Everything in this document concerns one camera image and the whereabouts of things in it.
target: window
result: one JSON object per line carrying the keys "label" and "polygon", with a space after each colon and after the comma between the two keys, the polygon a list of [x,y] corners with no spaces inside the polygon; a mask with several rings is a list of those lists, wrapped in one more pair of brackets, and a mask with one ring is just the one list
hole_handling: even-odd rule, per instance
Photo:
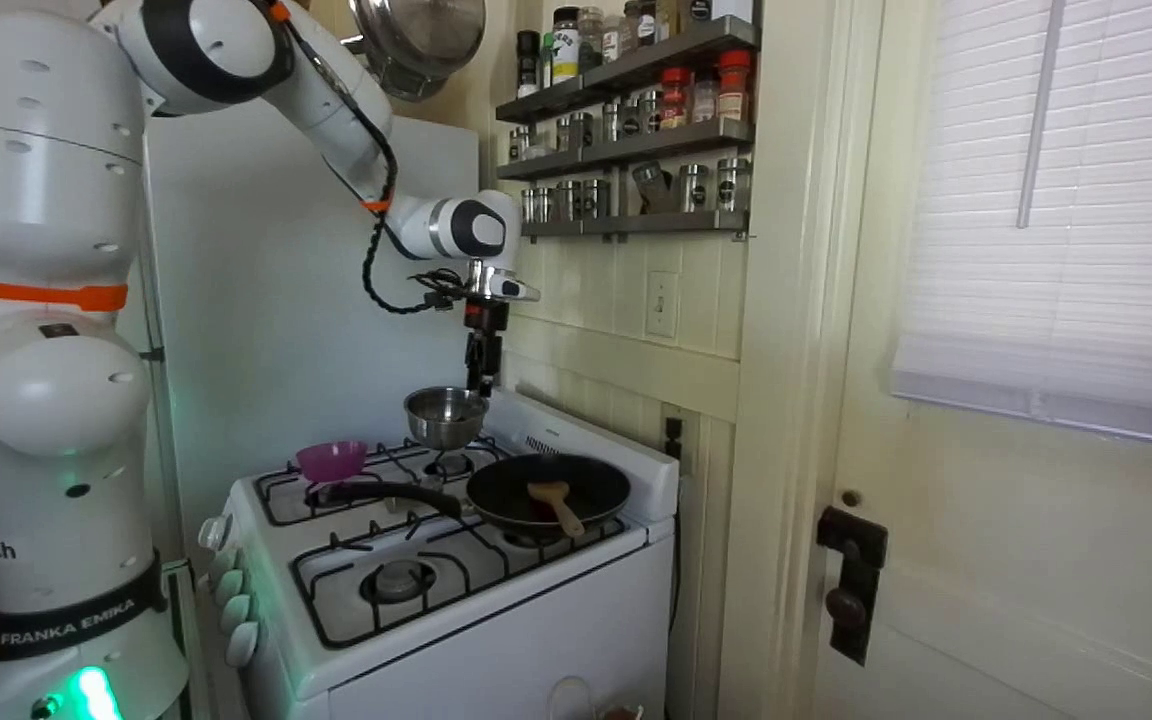
{"label": "window", "polygon": [[1152,442],[1152,0],[943,0],[894,393]]}

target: green light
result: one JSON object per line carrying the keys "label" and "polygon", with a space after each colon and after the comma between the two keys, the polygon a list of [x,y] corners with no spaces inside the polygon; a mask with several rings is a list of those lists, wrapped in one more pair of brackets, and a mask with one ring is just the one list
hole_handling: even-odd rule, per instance
{"label": "green light", "polygon": [[122,720],[103,667],[81,667],[75,699],[82,720]]}

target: white stove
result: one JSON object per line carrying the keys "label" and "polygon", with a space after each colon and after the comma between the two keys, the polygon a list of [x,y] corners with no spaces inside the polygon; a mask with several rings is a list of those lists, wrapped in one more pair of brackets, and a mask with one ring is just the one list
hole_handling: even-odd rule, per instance
{"label": "white stove", "polygon": [[463,479],[515,451],[616,465],[629,504],[579,540],[515,535],[414,500],[313,508],[295,470],[234,479],[201,530],[213,608],[253,717],[599,720],[662,717],[676,462],[494,393],[463,451],[373,450],[344,484]]}

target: wall outlet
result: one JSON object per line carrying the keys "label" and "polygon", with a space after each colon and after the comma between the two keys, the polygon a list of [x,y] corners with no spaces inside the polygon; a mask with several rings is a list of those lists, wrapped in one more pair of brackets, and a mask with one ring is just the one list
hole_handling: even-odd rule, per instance
{"label": "wall outlet", "polygon": [[648,335],[670,335],[670,278],[648,268]]}

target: white door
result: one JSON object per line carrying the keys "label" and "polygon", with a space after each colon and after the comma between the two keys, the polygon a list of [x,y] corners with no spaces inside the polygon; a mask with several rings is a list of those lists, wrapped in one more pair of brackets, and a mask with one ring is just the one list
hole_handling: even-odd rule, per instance
{"label": "white door", "polygon": [[833,504],[887,530],[864,664],[807,614],[818,720],[1152,720],[1152,443],[887,393],[935,0],[887,0]]}

